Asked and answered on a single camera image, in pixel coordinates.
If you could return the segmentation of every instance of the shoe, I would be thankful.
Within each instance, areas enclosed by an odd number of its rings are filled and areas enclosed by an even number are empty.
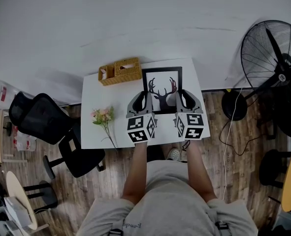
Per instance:
[[[180,150],[172,148],[168,153],[166,160],[180,161]]]

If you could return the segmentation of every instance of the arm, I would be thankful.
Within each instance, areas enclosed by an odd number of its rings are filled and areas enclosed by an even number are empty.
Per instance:
[[[143,198],[146,187],[146,147],[147,143],[135,145],[131,168],[124,186],[122,199],[135,205]]]
[[[202,161],[200,141],[191,140],[187,148],[189,185],[208,202],[217,197]]]

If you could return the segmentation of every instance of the pink flower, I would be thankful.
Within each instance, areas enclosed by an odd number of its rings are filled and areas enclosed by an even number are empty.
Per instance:
[[[101,109],[101,110],[100,110],[100,114],[101,114],[102,116],[108,114],[108,112],[109,112],[109,109],[108,109],[108,108],[105,108],[105,109]]]

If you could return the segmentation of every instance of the fan base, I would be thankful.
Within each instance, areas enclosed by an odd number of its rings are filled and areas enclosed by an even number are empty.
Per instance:
[[[239,94],[237,91],[226,92],[222,98],[222,109],[227,118],[232,120],[232,116],[234,113],[233,120],[241,120],[247,114],[247,102],[242,94]]]

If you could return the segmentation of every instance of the white table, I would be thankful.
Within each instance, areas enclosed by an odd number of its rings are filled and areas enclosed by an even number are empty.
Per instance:
[[[142,69],[155,67],[182,67],[182,88],[194,94],[201,102],[203,113],[206,114],[198,77],[192,59],[173,59],[142,64]],[[104,87],[98,81],[98,74],[84,78],[81,110],[81,144],[83,149],[89,148],[113,148],[104,130],[92,123],[90,113],[92,109],[100,109],[113,106],[115,120],[110,125],[110,132],[118,148],[133,147],[134,144],[127,134],[126,119],[127,107],[130,101],[139,92],[143,91],[143,81],[131,81]],[[148,145],[167,144],[182,141],[178,137],[173,119],[175,114],[155,115],[158,126],[155,129],[155,138]],[[210,130],[207,120],[201,138],[209,137]]]

